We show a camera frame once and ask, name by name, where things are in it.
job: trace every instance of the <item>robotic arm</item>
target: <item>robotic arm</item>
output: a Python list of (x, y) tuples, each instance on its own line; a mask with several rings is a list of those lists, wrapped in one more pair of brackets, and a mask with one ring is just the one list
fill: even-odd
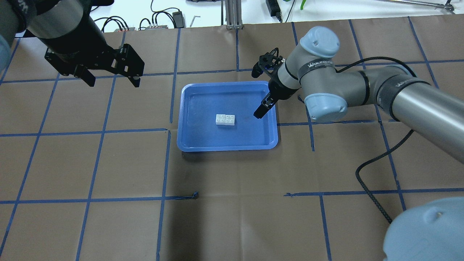
[(278, 56), (278, 49), (262, 55), (252, 76), (266, 72), (271, 80), (255, 117), (262, 118), (278, 100), (290, 98), (299, 88), (310, 118), (318, 122), (336, 121), (348, 107), (377, 104), (464, 163), (464, 101), (398, 66), (338, 73), (331, 58), (339, 46), (333, 31), (316, 26), (286, 60)]
[(0, 70), (10, 59), (15, 33), (28, 28), (48, 47), (45, 59), (61, 75), (71, 74), (94, 86), (89, 70), (107, 70), (138, 87), (145, 63), (129, 44), (119, 49), (107, 45), (89, 16), (91, 6), (92, 0), (0, 0)]
[[(288, 59), (279, 56), (277, 48), (261, 55), (251, 74), (257, 78), (265, 72), (271, 79), (269, 93), (254, 116), (262, 118), (278, 100), (290, 98), (299, 88), (311, 120), (318, 122), (336, 121), (348, 107), (377, 104), (464, 163), (464, 101), (399, 66), (337, 71), (331, 58), (339, 45), (335, 33), (316, 26)], [(464, 197), (446, 198), (409, 209), (391, 223), (384, 261), (464, 260), (463, 246)]]

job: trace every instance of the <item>black cable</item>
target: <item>black cable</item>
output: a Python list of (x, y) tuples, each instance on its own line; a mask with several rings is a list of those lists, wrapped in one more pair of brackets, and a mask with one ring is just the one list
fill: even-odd
[[(169, 10), (169, 9), (177, 9), (177, 11), (180, 11), (177, 7), (169, 7), (169, 8), (166, 8), (164, 10), (161, 10), (161, 11), (166, 11), (166, 10)], [(160, 11), (153, 11), (153, 0), (151, 0), (151, 3), (150, 3), (150, 10), (154, 13), (157, 13), (157, 12), (160, 12)]]
[(381, 154), (381, 155), (378, 155), (377, 157), (371, 159), (371, 160), (368, 160), (366, 161), (365, 163), (361, 164), (361, 166), (358, 167), (358, 169), (356, 170), (356, 178), (358, 179), (359, 181), (359, 184), (361, 184), (361, 187), (364, 189), (364, 191), (367, 193), (367, 195), (371, 198), (371, 200), (374, 202), (375, 206), (380, 210), (380, 212), (382, 213), (382, 215), (385, 217), (385, 219), (388, 221), (389, 224), (392, 223), (392, 218), (388, 215), (388, 213), (385, 211), (385, 209), (382, 207), (382, 205), (380, 204), (380, 202), (375, 198), (375, 196), (372, 194), (372, 192), (367, 188), (366, 184), (362, 181), (361, 177), (359, 176), (359, 172), (361, 171), (362, 168), (366, 167), (367, 165), (391, 154), (392, 152), (394, 152), (397, 148), (399, 148), (401, 145), (403, 145), (403, 143), (414, 133), (414, 130), (410, 130), (406, 136), (400, 141), (398, 142), (398, 144), (396, 144), (393, 148), (387, 150), (385, 153)]
[[(369, 57), (369, 58), (364, 58), (364, 59), (361, 59), (357, 62), (354, 62), (342, 69), (340, 69), (339, 71), (336, 70), (336, 72), (344, 72), (346, 71), (347, 69), (355, 66), (355, 65), (358, 65), (360, 63), (363, 63), (363, 62), (366, 62), (366, 61), (371, 61), (371, 60), (388, 60), (388, 61), (393, 61), (401, 66), (403, 66), (413, 77), (417, 77), (416, 74), (414, 73), (414, 71), (408, 66), (406, 65), (404, 62), (398, 60), (398, 59), (395, 59), (395, 58), (391, 58), (391, 57), (385, 57), (385, 56), (375, 56), (375, 57)], [(373, 159), (370, 159), (368, 161), (366, 161), (365, 163), (361, 164), (358, 169), (356, 169), (356, 172), (355, 172), (355, 175), (356, 175), (356, 179), (358, 180), (359, 184), (361, 185), (361, 187), (364, 189), (364, 191), (366, 192), (366, 194), (371, 198), (371, 200), (374, 202), (375, 206), (380, 210), (380, 212), (382, 213), (382, 215), (385, 217), (385, 219), (388, 221), (388, 223), (392, 223), (392, 218), (390, 217), (390, 215), (387, 213), (387, 211), (385, 211), (385, 209), (382, 207), (382, 205), (380, 204), (380, 202), (377, 200), (377, 198), (375, 198), (375, 196), (372, 194), (372, 192), (367, 188), (366, 184), (363, 182), (363, 180), (361, 179), (360, 175), (359, 175), (359, 172), (361, 171), (362, 168), (366, 167), (367, 165), (373, 163), (373, 162), (376, 162), (378, 161), (379, 159), (387, 156), (387, 155), (390, 155), (392, 152), (394, 152), (397, 148), (399, 148), (407, 139), (409, 139), (409, 137), (414, 133), (414, 130), (410, 130), (406, 136), (400, 141), (398, 142), (398, 144), (396, 144), (393, 148), (387, 150), (385, 153), (381, 154), (381, 155), (378, 155), (377, 157), (373, 158)]]
[(367, 62), (367, 61), (372, 61), (372, 60), (388, 60), (388, 61), (392, 61), (392, 62), (395, 62), (401, 66), (403, 66), (413, 77), (417, 77), (416, 74), (414, 73), (414, 71), (409, 68), (409, 66), (407, 64), (405, 64), (404, 62), (398, 60), (398, 59), (395, 59), (395, 58), (391, 58), (391, 57), (385, 57), (385, 56), (374, 56), (374, 57), (369, 57), (369, 58), (364, 58), (362, 60), (359, 60), (357, 62), (354, 62), (342, 69), (340, 69), (339, 71), (336, 71), (336, 72), (344, 72), (346, 70), (348, 70), (349, 68), (355, 66), (355, 65), (358, 65), (360, 63), (363, 63), (363, 62)]
[(167, 16), (169, 17), (169, 19), (171, 20), (171, 22), (172, 22), (173, 25), (174, 25), (174, 28), (177, 27), (176, 24), (175, 24), (174, 18), (172, 17), (172, 15), (171, 15), (170, 13), (168, 13), (168, 12), (165, 12), (165, 11), (161, 11), (161, 12), (159, 12), (159, 13), (153, 13), (153, 15), (151, 16), (151, 21), (152, 21), (152, 23), (154, 23), (154, 24), (156, 24), (156, 25), (158, 24), (157, 18), (158, 18), (158, 15), (161, 14), (161, 13), (163, 13), (163, 14), (165, 14), (165, 15), (167, 15)]
[(293, 3), (291, 4), (290, 11), (289, 11), (289, 14), (287, 15), (287, 19), (285, 20), (285, 22), (287, 22), (289, 20), (290, 13), (291, 13), (291, 10), (293, 9), (294, 4), (295, 4), (295, 0), (293, 0)]
[(221, 0), (221, 25), (224, 25), (224, 0)]
[(103, 24), (103, 27), (102, 27), (102, 32), (103, 33), (105, 31), (105, 26), (109, 21), (115, 21), (117, 23), (118, 27), (119, 27), (119, 30), (122, 31), (122, 22), (117, 20), (117, 19), (113, 19), (113, 18), (109, 18), (109, 17), (101, 17), (101, 18), (98, 18), (98, 19), (93, 20), (93, 21), (96, 22), (96, 21), (99, 21), (99, 20), (102, 20), (102, 19), (106, 19), (106, 21), (105, 21), (105, 23)]
[(113, 15), (113, 16), (110, 16), (109, 18), (114, 18), (114, 17), (121, 19), (124, 22), (124, 25), (126, 26), (127, 30), (129, 31), (129, 26), (127, 25), (126, 21), (121, 16)]
[(113, 18), (108, 18), (108, 19), (105, 21), (105, 23), (103, 24), (102, 33), (105, 32), (105, 26), (106, 26), (109, 22), (111, 22), (111, 21), (115, 21), (115, 22), (117, 23), (117, 25), (119, 26), (119, 30), (120, 30), (120, 31), (124, 31), (124, 30), (125, 30), (124, 25), (122, 24), (121, 21), (119, 21), (119, 20), (117, 20), (117, 19), (113, 19)]
[(142, 29), (142, 22), (143, 22), (143, 21), (145, 21), (145, 20), (147, 20), (148, 24), (150, 24), (150, 27), (151, 27), (150, 20), (148, 20), (147, 18), (144, 18), (144, 19), (142, 19), (142, 21), (140, 21), (140, 24), (139, 24), (139, 30), (141, 30), (141, 29)]

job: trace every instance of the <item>white lego brick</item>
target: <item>white lego brick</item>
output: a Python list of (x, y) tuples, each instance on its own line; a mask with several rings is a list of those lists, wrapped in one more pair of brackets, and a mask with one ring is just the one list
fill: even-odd
[(216, 114), (216, 125), (235, 125), (235, 115)]
[(235, 115), (226, 115), (226, 120), (224, 125), (234, 126), (235, 125)]
[(225, 114), (216, 114), (216, 125), (225, 125), (226, 115)]

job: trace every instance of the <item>blue tape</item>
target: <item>blue tape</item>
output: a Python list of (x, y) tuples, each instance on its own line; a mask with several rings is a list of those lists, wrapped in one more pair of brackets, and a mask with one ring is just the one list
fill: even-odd
[(375, 120), (352, 120), (352, 121), (333, 121), (333, 122), (313, 122), (313, 125), (319, 124), (334, 124), (334, 123), (341, 123), (341, 124), (355, 124), (355, 123), (372, 123)]
[(167, 131), (167, 129), (155, 128), (155, 129), (132, 129), (132, 130), (105, 130), (105, 133), (152, 132), (152, 131)]
[[(372, 190), (372, 194), (396, 194), (398, 190)], [(365, 191), (325, 191), (325, 192), (299, 192), (286, 193), (284, 196), (347, 196), (347, 195), (365, 195)]]
[(23, 192), (24, 185), (26, 183), (27, 175), (29, 174), (29, 170), (31, 169), (32, 160), (34, 158), (35, 150), (37, 149), (37, 144), (39, 143), (40, 134), (42, 133), (42, 130), (44, 128), (45, 120), (47, 118), (47, 114), (48, 114), (48, 111), (50, 109), (50, 105), (52, 104), (52, 99), (53, 99), (53, 96), (55, 94), (55, 90), (57, 88), (58, 78), (59, 78), (59, 74), (57, 75), (56, 80), (55, 80), (55, 84), (53, 85), (52, 93), (50, 94), (50, 98), (48, 99), (47, 107), (45, 109), (44, 117), (42, 118), (42, 122), (40, 124), (39, 132), (37, 134), (37, 138), (35, 139), (34, 146), (32, 148), (31, 156), (29, 157), (29, 161), (27, 162), (26, 171), (24, 173), (23, 180), (21, 182), (21, 186), (19, 187), (18, 195), (16, 196), (16, 203), (14, 204), (13, 211), (11, 212), (10, 220), (8, 222), (8, 226), (6, 227), (6, 233), (5, 233), (4, 237), (3, 237), (2, 245), (0, 246), (0, 256), (3, 253), (3, 248), (5, 247), (4, 243), (6, 242), (6, 239), (8, 237), (8, 231), (10, 231), (11, 224), (13, 223), (14, 215), (16, 213), (16, 209), (18, 208), (18, 202), (19, 202), (19, 199), (21, 198), (21, 194)]
[(446, 188), (446, 189), (402, 189), (403, 193), (427, 193), (427, 192), (464, 192), (464, 188)]
[[(124, 34), (122, 35), (121, 45), (124, 44), (125, 36), (126, 36), (126, 33), (124, 32)], [(106, 107), (105, 120), (103, 122), (103, 128), (102, 128), (102, 132), (101, 132), (100, 143), (98, 144), (97, 158), (95, 160), (95, 165), (94, 165), (93, 173), (92, 173), (92, 180), (90, 182), (89, 195), (87, 197), (87, 204), (85, 206), (84, 220), (82, 221), (81, 234), (79, 236), (79, 244), (77, 246), (77, 252), (76, 252), (76, 261), (79, 261), (79, 258), (80, 258), (80, 255), (81, 255), (82, 240), (84, 239), (85, 225), (87, 224), (87, 217), (88, 217), (89, 208), (90, 208), (90, 200), (92, 198), (93, 186), (95, 184), (95, 177), (97, 175), (98, 163), (100, 161), (100, 154), (102, 152), (103, 139), (105, 137), (106, 124), (108, 123), (108, 116), (110, 114), (111, 100), (113, 98), (113, 93), (114, 93), (115, 84), (116, 84), (116, 78), (117, 78), (116, 75), (114, 75), (113, 76), (113, 82), (111, 84), (110, 97), (108, 98), (108, 105)]]
[[(383, 141), (385, 143), (385, 148), (387, 150), (390, 149), (390, 145), (388, 144), (388, 140), (387, 140), (387, 134), (385, 133), (385, 128), (383, 127), (383, 124), (382, 122), (379, 122), (380, 124), (380, 129), (382, 131), (382, 136), (383, 136)], [(393, 172), (393, 177), (395, 179), (395, 183), (396, 183), (396, 189), (398, 190), (398, 195), (400, 197), (400, 202), (401, 202), (401, 207), (403, 208), (403, 211), (406, 210), (406, 204), (405, 204), (405, 200), (403, 198), (403, 193), (401, 193), (401, 186), (400, 186), (400, 181), (398, 180), (397, 178), (397, 174), (396, 174), (396, 168), (395, 168), (395, 163), (393, 162), (393, 157), (392, 157), (392, 154), (388, 154), (388, 159), (390, 160), (390, 165), (392, 167), (392, 172)]]
[[(354, 32), (354, 27), (353, 27), (353, 23), (351, 22), (351, 19), (348, 20), (348, 23), (349, 23), (349, 27), (351, 28), (351, 33), (353, 34), (354, 43), (356, 44), (356, 49), (358, 50), (359, 59), (362, 60), (363, 57), (362, 57), (362, 53), (361, 53), (361, 48), (359, 47), (358, 38), (356, 37), (356, 33)], [(362, 68), (364, 70), (366, 69), (366, 64), (365, 63), (362, 63)]]
[(293, 122), (293, 123), (278, 123), (277, 126), (301, 126), (309, 125), (307, 122)]
[(54, 82), (56, 79), (34, 79), (34, 80), (13, 80), (13, 81), (4, 81), (5, 84), (14, 84), (14, 83), (35, 83), (35, 82)]
[(4, 200), (0, 205), (7, 204), (43, 204), (43, 203), (83, 203), (83, 202), (125, 202), (125, 201), (161, 201), (161, 200), (185, 200), (197, 199), (198, 191), (191, 196), (147, 196), (147, 197), (116, 197), (116, 198), (77, 198), (77, 199), (31, 199), (31, 200)]
[(414, 29), (414, 25), (412, 24), (411, 17), (407, 17), (409, 21), (409, 26), (411, 27), (412, 34), (414, 35), (414, 38), (416, 39), (417, 45), (419, 46), (420, 52), (422, 53), (422, 56), (424, 57), (425, 64), (427, 65), (427, 69), (429, 70), (430, 76), (432, 77), (433, 84), (437, 88), (439, 88), (438, 83), (435, 79), (435, 75), (433, 75), (432, 68), (430, 67), (429, 61), (427, 60), (427, 57), (425, 55), (424, 49), (422, 48), (422, 45), (419, 42), (419, 38), (417, 37), (416, 30)]
[(31, 137), (37, 136), (38, 133), (18, 133), (18, 134), (0, 134), (0, 137)]
[[(171, 148), (171, 131), (168, 131), (168, 141), (166, 142), (166, 159), (164, 161), (164, 179), (163, 179), (163, 193), (162, 196), (166, 196), (166, 186), (168, 183), (168, 166), (169, 166), (169, 152)], [(156, 260), (160, 260), (160, 251), (161, 251), (161, 234), (163, 229), (163, 218), (164, 218), (164, 203), (165, 200), (161, 200), (160, 208), (160, 222), (158, 224), (158, 241), (156, 243)]]
[(87, 135), (87, 134), (102, 134), (101, 131), (77, 131), (77, 132), (50, 132), (41, 133), (41, 136), (67, 136), (67, 135)]
[(239, 65), (239, 58), (238, 58), (238, 29), (235, 29), (235, 54), (236, 54), (236, 62), (237, 62), (236, 71), (239, 71), (240, 65)]
[(18, 39), (18, 41), (16, 42), (16, 45), (14, 46), (13, 52), (11, 53), (10, 61), (6, 65), (3, 75), (0, 78), (0, 85), (3, 83), (3, 80), (5, 79), (6, 73), (8, 72), (8, 69), (10, 68), (11, 61), (13, 61), (14, 54), (16, 53), (16, 50), (18, 49), (20, 41), (21, 39)]
[(173, 74), (173, 89), (171, 93), (171, 111), (169, 113), (169, 122), (173, 122), (173, 114), (174, 114), (174, 98), (175, 98), (175, 82), (177, 79), (177, 64), (179, 61), (179, 43), (180, 43), (180, 28), (177, 31), (177, 42), (175, 48), (175, 59), (174, 59), (174, 74)]
[(293, 31), (293, 38), (295, 39), (295, 45), (297, 46), (298, 45), (298, 37), (296, 35), (296, 29), (295, 29), (295, 23), (294, 22), (291, 23), (291, 29)]
[(144, 73), (143, 76), (163, 76), (163, 75), (174, 75), (173, 72), (159, 72), (159, 73)]
[(236, 70), (215, 70), (215, 71), (198, 71), (198, 72), (178, 72), (177, 74), (200, 74), (200, 73), (235, 72), (235, 71)]
[(332, 253), (330, 252), (330, 242), (329, 242), (329, 230), (327, 229), (327, 220), (325, 218), (324, 199), (323, 199), (322, 196), (319, 196), (319, 203), (321, 204), (322, 227), (324, 228), (324, 238), (325, 238), (325, 247), (327, 249), (327, 259), (328, 259), (328, 261), (332, 261)]
[(435, 63), (462, 63), (464, 60), (438, 60), (438, 61), (429, 61), (431, 64)]

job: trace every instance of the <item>blue tray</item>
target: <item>blue tray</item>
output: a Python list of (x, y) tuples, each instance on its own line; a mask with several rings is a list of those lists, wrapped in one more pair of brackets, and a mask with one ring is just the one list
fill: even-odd
[[(177, 146), (186, 152), (274, 148), (275, 108), (262, 119), (253, 116), (267, 92), (264, 81), (186, 85), (180, 97)], [(216, 114), (235, 115), (235, 126), (216, 125)]]

